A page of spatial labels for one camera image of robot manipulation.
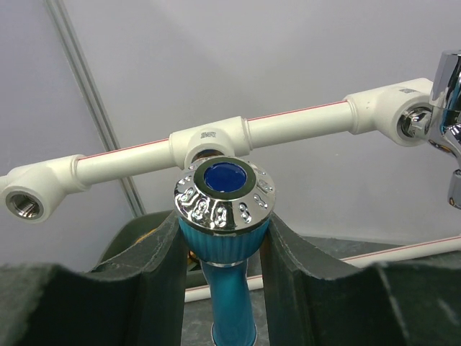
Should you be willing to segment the blue plastic faucet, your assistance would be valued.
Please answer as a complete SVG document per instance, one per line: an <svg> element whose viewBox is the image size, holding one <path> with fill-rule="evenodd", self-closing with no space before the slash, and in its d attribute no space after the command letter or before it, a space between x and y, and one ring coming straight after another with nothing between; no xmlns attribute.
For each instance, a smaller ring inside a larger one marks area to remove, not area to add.
<svg viewBox="0 0 461 346"><path fill-rule="evenodd" d="M210 287L215 345L256 341L248 259L264 240L275 202L267 170L237 157L199 159L176 182L179 226Z"/></svg>

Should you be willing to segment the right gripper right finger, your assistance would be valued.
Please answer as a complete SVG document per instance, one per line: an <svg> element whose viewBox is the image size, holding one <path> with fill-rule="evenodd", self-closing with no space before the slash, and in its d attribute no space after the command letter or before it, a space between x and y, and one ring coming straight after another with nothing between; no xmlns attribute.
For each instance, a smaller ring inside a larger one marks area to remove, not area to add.
<svg viewBox="0 0 461 346"><path fill-rule="evenodd" d="M430 262L357 268L272 216L261 246L272 345L458 345L460 269Z"/></svg>

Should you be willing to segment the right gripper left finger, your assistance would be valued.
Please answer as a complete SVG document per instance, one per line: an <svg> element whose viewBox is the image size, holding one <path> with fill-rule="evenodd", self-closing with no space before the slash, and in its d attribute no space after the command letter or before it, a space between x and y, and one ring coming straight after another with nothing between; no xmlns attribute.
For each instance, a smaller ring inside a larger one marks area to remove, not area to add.
<svg viewBox="0 0 461 346"><path fill-rule="evenodd" d="M174 213L141 242L74 272L1 267L3 345L179 345L187 246Z"/></svg>

